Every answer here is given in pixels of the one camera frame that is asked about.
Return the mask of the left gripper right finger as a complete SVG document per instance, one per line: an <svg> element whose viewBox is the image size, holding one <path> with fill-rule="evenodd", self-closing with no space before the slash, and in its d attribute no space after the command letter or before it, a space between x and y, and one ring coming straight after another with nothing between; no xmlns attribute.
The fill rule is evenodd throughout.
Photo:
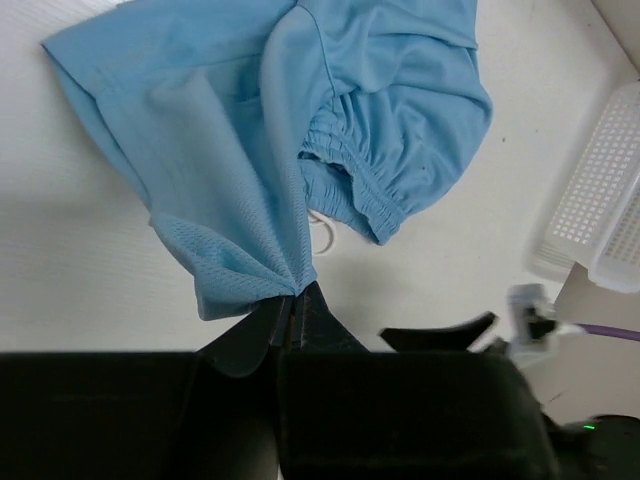
<svg viewBox="0 0 640 480"><path fill-rule="evenodd" d="M294 300L292 349L319 353L368 352L331 313L317 281Z"/></svg>

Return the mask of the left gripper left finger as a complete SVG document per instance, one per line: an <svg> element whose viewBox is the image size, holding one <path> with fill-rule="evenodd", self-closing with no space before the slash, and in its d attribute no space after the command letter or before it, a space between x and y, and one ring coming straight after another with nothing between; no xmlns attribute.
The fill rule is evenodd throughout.
<svg viewBox="0 0 640 480"><path fill-rule="evenodd" d="M293 298L261 301L236 325L198 351L200 359L229 378L246 378L263 363L272 346L283 344Z"/></svg>

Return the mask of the light blue shorts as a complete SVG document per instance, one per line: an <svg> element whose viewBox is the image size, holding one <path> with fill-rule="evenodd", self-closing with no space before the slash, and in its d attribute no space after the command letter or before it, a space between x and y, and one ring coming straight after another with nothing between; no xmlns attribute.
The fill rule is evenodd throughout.
<svg viewBox="0 0 640 480"><path fill-rule="evenodd" d="M43 43L201 318L300 294L310 212L376 244L486 135L473 1L129 1Z"/></svg>

